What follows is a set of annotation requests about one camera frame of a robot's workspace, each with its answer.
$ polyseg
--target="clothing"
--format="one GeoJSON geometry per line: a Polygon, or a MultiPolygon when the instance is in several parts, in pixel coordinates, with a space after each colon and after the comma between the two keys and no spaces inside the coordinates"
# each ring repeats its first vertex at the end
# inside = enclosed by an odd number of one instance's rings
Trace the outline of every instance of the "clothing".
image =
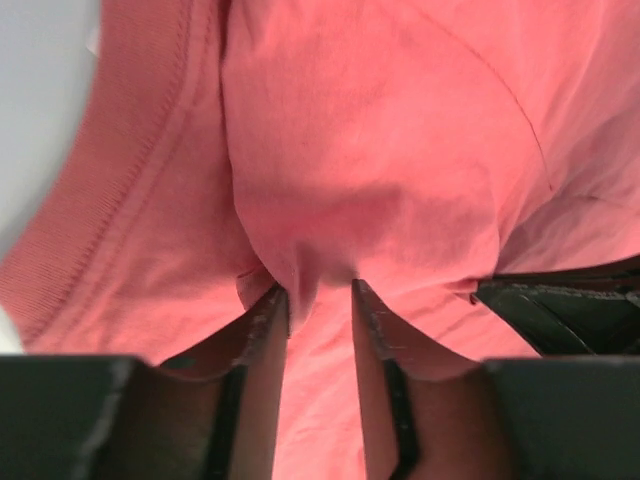
{"type": "Polygon", "coordinates": [[[640,252],[635,0],[105,0],[101,21],[0,303],[30,352],[159,363],[275,279],[297,322],[276,479],[364,476],[351,278],[471,358],[533,355],[477,279],[640,252]]]}

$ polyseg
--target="white surface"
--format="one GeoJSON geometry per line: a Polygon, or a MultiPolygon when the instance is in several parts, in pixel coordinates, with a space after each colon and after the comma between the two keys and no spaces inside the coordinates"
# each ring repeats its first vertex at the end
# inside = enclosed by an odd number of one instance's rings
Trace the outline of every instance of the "white surface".
{"type": "MultiPolygon", "coordinates": [[[[0,0],[0,260],[67,157],[95,57],[98,0],[0,0]]],[[[15,336],[0,310],[0,351],[15,336]]]]}

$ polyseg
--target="red cloth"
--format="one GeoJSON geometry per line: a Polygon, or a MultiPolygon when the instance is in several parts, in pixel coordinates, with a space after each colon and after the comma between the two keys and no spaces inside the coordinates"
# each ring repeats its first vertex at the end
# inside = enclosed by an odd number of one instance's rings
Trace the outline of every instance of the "red cloth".
{"type": "Polygon", "coordinates": [[[274,477],[362,478],[352,277],[458,352],[530,355],[477,279],[639,253],[638,32],[635,0],[105,0],[0,302],[30,352],[157,363],[274,278],[274,477]]]}

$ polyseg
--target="gray surface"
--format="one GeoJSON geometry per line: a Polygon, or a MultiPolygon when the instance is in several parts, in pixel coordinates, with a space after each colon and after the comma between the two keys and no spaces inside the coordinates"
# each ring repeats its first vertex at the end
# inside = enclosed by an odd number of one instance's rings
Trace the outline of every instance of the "gray surface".
{"type": "MultiPolygon", "coordinates": [[[[37,211],[82,117],[98,0],[0,1],[0,259],[37,211]]],[[[0,309],[0,352],[6,343],[0,309]]]]}

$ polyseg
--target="red fabric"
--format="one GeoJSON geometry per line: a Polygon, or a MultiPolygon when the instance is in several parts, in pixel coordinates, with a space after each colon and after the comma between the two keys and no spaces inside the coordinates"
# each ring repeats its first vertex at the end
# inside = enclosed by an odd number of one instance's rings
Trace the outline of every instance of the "red fabric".
{"type": "Polygon", "coordinates": [[[639,31],[635,0],[105,0],[0,302],[30,352],[157,363],[275,279],[274,477],[362,478],[351,278],[472,358],[531,355],[477,279],[639,253],[639,31]]]}

